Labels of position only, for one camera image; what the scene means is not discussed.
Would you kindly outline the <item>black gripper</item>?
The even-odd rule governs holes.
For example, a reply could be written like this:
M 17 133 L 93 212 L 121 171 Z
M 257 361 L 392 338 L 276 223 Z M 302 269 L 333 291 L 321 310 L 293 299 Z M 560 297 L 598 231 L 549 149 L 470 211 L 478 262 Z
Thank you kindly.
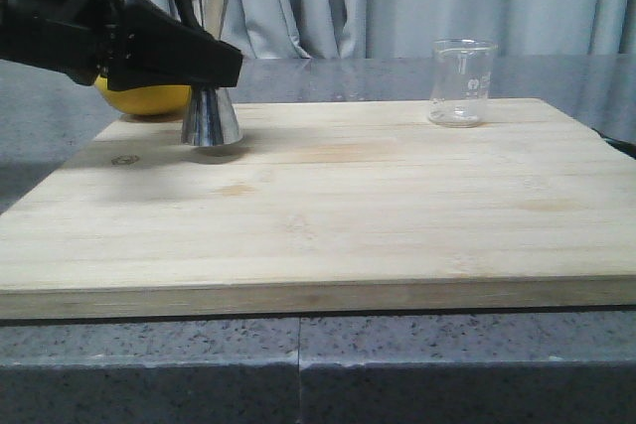
M 63 73 L 80 85 L 94 84 L 107 71 L 113 91 L 233 87 L 242 66 L 239 49 L 173 19 L 150 0 L 124 5 L 123 0 L 1 0 L 1 58 Z

